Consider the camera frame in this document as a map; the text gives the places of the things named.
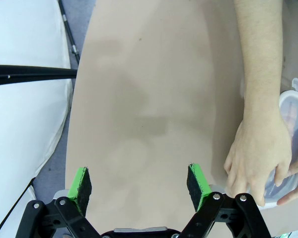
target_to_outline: white fabric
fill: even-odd
[[[0,64],[70,67],[56,0],[0,0]],[[70,79],[0,86],[0,223],[55,150],[72,90]],[[2,237],[14,237],[21,216]]]

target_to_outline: gray floor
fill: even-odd
[[[95,0],[63,0],[66,16],[72,30],[76,47],[81,53],[85,35],[88,28],[90,16],[92,14]],[[71,68],[77,69],[78,64],[74,55],[71,53],[71,45],[68,42]],[[69,131],[70,113],[65,122],[61,139],[55,149],[54,154],[40,171],[33,182],[35,195],[38,200],[49,203],[55,192],[65,188],[65,162],[66,147]],[[54,237],[61,238],[64,230],[58,231]]]

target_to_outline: human arm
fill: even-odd
[[[227,156],[227,189],[231,196],[250,185],[264,206],[269,173],[275,184],[287,176],[291,139],[279,111],[282,72],[282,1],[235,0],[245,76],[244,118]]]

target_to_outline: silver bolt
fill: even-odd
[[[215,199],[215,200],[219,200],[220,198],[221,198],[221,196],[218,193],[213,195],[213,199]]]
[[[242,195],[239,199],[240,199],[242,202],[245,202],[245,201],[246,201],[246,196],[245,196],[245,195]]]

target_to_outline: container lid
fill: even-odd
[[[292,161],[298,161],[298,78],[293,79],[294,90],[286,91],[280,95],[279,106],[281,115],[292,137]],[[265,200],[268,206],[276,206],[276,202],[284,195],[294,190],[298,185],[298,173],[285,178],[282,185],[277,187],[274,183],[275,170],[273,170],[265,186]]]

